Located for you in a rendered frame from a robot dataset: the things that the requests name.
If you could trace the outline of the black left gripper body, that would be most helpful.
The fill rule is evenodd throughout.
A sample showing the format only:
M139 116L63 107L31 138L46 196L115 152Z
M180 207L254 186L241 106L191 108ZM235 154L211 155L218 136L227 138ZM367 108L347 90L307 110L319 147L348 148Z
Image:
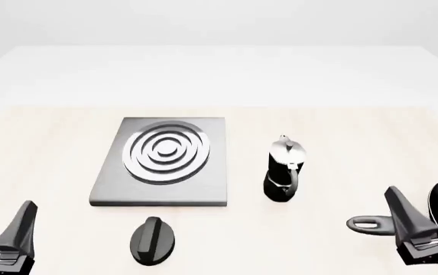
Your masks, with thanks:
M0 259L0 275L30 275L34 259L29 256L19 256L15 259Z

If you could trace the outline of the round black stove knob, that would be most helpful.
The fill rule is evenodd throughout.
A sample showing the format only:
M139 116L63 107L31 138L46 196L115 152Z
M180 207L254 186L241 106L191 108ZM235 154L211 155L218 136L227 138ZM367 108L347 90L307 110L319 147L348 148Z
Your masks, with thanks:
M168 259L175 244L172 227L159 217L148 217L132 233L129 249L137 263L149 267Z

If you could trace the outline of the black and silver moka pot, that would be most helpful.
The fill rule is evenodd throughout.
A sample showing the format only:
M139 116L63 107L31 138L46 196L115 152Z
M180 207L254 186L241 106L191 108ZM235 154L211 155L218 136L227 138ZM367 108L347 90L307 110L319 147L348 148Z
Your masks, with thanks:
M303 146L285 134L271 144L263 182L263 192L271 201L288 202L294 197L306 158Z

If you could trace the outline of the flat black stove plate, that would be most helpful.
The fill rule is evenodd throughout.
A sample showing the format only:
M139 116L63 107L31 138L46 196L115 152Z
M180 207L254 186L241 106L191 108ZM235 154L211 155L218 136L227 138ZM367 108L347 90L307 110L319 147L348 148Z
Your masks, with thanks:
M123 118L89 203L226 206L225 119Z

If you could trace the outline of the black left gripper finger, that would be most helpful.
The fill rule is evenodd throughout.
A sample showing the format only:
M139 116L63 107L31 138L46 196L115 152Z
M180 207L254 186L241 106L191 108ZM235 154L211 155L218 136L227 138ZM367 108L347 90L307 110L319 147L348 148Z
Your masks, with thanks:
M25 201L7 228L0 234L0 254L17 254L34 259L34 226L37 205Z

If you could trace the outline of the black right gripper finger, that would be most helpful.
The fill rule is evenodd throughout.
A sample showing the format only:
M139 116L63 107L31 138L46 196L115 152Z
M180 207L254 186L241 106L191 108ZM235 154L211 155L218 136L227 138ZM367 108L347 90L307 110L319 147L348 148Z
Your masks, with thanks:
M438 233L438 227L424 216L395 186L384 192L395 228L396 245L403 242L412 245L429 244Z

